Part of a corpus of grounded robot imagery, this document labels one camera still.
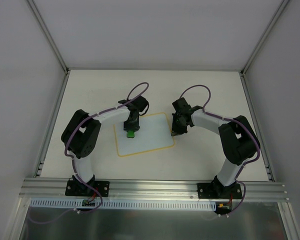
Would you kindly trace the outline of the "green whiteboard eraser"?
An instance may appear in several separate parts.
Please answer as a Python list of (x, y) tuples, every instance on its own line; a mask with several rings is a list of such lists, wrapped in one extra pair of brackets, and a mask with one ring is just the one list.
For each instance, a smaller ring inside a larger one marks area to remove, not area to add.
[(129, 138), (129, 139), (133, 139), (135, 137), (135, 132), (133, 130), (129, 130), (126, 133), (126, 137)]

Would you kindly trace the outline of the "yellow-framed small whiteboard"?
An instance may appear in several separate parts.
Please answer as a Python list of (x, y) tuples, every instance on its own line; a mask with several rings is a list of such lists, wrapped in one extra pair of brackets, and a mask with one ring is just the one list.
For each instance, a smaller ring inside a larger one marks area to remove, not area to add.
[(134, 137), (128, 137), (122, 123), (113, 126), (116, 152), (119, 157), (149, 153), (172, 148), (175, 140), (171, 136), (171, 124), (166, 113), (159, 112), (139, 118), (140, 129)]

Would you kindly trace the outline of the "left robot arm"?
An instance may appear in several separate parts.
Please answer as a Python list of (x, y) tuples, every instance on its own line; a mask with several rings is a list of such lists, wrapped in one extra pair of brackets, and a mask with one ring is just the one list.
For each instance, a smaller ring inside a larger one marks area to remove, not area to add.
[(65, 145), (65, 155), (72, 159), (73, 175), (68, 180), (65, 195), (72, 197), (107, 197), (108, 181), (96, 180), (92, 170), (93, 153), (102, 129), (121, 124), (128, 138), (133, 138), (140, 129), (139, 119), (147, 113), (149, 102), (143, 96), (123, 99), (117, 106), (88, 114), (77, 110), (61, 135)]

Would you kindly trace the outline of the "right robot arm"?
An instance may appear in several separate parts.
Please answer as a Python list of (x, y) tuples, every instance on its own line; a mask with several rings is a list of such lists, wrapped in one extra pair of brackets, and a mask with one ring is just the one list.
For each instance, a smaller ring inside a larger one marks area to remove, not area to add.
[(172, 136), (188, 132), (188, 127), (200, 127), (220, 137), (225, 161), (219, 173), (206, 187), (199, 190), (200, 198), (226, 199), (235, 191), (237, 178), (249, 159), (260, 156), (260, 142), (248, 119), (239, 115), (235, 118), (203, 110), (201, 106), (192, 107), (184, 97), (172, 103)]

